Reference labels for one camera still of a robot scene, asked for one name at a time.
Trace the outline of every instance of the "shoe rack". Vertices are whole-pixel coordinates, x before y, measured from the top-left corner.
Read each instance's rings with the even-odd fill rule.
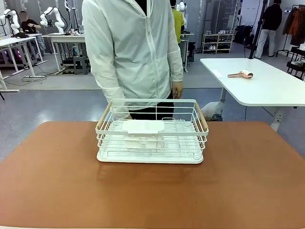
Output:
[[[234,35],[231,34],[204,34],[203,53],[230,53]],[[210,46],[215,45],[215,50],[209,50]]]

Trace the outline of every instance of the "black chair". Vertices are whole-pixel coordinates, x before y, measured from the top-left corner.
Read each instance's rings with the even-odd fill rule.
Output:
[[[1,94],[1,92],[0,92],[0,96],[1,96],[1,98],[2,98],[3,100],[5,100],[4,97],[3,97],[3,95]]]

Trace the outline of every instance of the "person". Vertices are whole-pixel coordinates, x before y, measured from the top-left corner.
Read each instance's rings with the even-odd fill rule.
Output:
[[[34,20],[29,19],[28,14],[26,11],[20,11],[20,21],[21,21],[21,29],[24,33],[28,33],[28,34],[35,34],[36,33],[36,29],[41,29],[41,26]],[[32,53],[31,47],[29,45],[29,43],[27,43],[27,47],[31,53],[31,58],[34,60],[38,60],[40,61],[39,58],[39,52],[38,49],[39,47],[36,46],[36,42],[31,40],[30,42],[31,46],[33,46],[35,54]]]
[[[26,11],[20,12],[21,28],[24,33],[34,34],[36,29],[41,29],[41,26],[34,20],[29,19]]]
[[[173,19],[175,22],[175,32],[176,32],[176,36],[177,36],[177,41],[178,41],[178,44],[180,44],[181,43],[181,32],[184,31],[183,15],[181,12],[179,12],[175,9],[176,0],[171,0],[171,7],[172,7],[172,11],[173,11]]]
[[[257,59],[260,59],[262,57],[267,37],[269,37],[269,57],[275,56],[275,34],[276,30],[282,22],[282,9],[280,7],[281,3],[281,0],[274,0],[274,4],[272,6],[269,6],[263,14],[264,24],[263,29],[261,31],[261,35],[258,40],[257,50],[255,54],[255,57]]]
[[[84,0],[82,15],[91,72],[108,102],[181,98],[183,66],[168,0]],[[156,119],[156,110],[158,120],[173,116],[173,103],[121,101],[116,118]]]

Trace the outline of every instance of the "person in white jacket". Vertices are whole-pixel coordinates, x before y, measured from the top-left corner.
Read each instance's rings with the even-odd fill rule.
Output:
[[[181,97],[183,66],[169,0],[84,0],[82,15],[91,72],[108,102]],[[137,105],[124,103],[115,113],[120,118],[156,119],[155,114],[138,114],[155,108]],[[173,103],[157,106],[171,107],[158,113],[173,113]]]

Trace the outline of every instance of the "blue floor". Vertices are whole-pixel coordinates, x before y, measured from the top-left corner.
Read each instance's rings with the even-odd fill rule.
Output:
[[[185,89],[183,98],[195,99],[203,107],[208,102],[218,101],[220,92],[218,88]],[[40,124],[47,121],[98,121],[107,105],[99,90],[21,91],[3,95],[6,101],[0,100],[0,162]],[[244,121],[244,117],[245,107],[228,94],[224,121]],[[305,158],[304,117],[305,108],[292,109],[278,133]],[[261,107],[248,107],[246,119],[269,124],[273,120]]]

